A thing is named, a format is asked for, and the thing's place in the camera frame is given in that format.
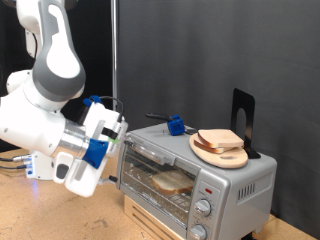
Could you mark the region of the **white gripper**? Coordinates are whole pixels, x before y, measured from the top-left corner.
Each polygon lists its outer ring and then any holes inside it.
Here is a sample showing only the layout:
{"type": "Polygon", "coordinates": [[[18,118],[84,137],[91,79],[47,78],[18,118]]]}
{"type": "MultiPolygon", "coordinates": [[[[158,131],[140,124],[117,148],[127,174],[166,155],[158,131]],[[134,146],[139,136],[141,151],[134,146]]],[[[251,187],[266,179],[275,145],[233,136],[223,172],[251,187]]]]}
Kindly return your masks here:
{"type": "Polygon", "coordinates": [[[109,158],[117,155],[128,123],[120,112],[92,103],[81,126],[67,122],[54,153],[53,180],[80,196],[93,195],[97,184],[116,184],[118,178],[102,178],[109,158]]]}

